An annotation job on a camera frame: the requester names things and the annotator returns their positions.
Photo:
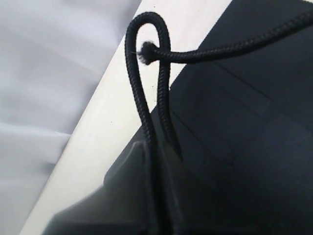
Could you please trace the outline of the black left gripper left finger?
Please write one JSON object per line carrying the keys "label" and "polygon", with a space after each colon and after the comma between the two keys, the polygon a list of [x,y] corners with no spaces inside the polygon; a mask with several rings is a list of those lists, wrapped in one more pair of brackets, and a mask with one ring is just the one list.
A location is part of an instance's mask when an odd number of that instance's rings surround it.
{"label": "black left gripper left finger", "polygon": [[49,235],[148,235],[145,144],[136,141],[101,188],[54,215]]}

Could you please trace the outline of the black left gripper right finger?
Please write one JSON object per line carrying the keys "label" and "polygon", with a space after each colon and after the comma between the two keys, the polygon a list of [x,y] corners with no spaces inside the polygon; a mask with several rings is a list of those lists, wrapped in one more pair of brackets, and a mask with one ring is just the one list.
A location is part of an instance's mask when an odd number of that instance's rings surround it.
{"label": "black left gripper right finger", "polygon": [[233,207],[227,197],[203,184],[164,144],[158,154],[166,215],[171,235],[311,235],[303,223],[283,225],[259,212]]}

